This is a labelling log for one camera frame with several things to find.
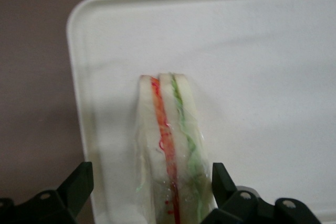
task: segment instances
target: white bread slice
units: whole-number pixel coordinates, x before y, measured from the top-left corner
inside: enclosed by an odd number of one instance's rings
[[[206,157],[206,152],[203,149],[203,138],[198,128],[196,106],[190,86],[184,75],[177,74],[174,78],[182,97],[183,111],[178,111],[172,85],[173,75],[161,74],[160,86],[176,150],[180,220],[181,224],[200,223],[213,207],[209,166],[207,159],[202,158]],[[190,149],[188,141],[196,145],[196,150]]]
[[[138,149],[141,162],[141,204],[149,224],[172,224],[170,179],[166,159],[159,147],[161,138],[157,123],[150,76],[141,76],[138,104]]]
[[[196,150],[190,157],[190,169],[194,170],[194,186],[197,189],[201,205],[198,206],[198,222],[202,221],[214,208],[213,194],[211,190],[210,167],[207,158],[207,152],[204,148],[203,136],[198,127],[197,109],[193,98],[192,90],[185,75],[174,74],[178,90],[183,102],[183,112],[185,117],[185,133],[192,139],[196,145]]]

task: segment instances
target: plastic wrap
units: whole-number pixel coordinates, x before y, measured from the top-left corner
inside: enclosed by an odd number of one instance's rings
[[[196,224],[213,209],[210,168],[182,74],[141,76],[138,203],[148,223]]]

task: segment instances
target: black clamp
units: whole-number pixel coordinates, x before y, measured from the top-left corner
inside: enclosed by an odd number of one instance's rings
[[[213,164],[212,190],[218,205],[201,224],[321,224],[296,199],[280,198],[271,205],[247,190],[238,190],[222,163]]]
[[[93,190],[92,163],[81,163],[57,188],[38,193],[18,206],[0,198],[1,224],[76,224],[76,216]]]

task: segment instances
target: plastic tray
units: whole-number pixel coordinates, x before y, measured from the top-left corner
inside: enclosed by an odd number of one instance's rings
[[[210,162],[336,222],[336,0],[85,0],[68,42],[97,224],[134,205],[141,74],[191,82]]]

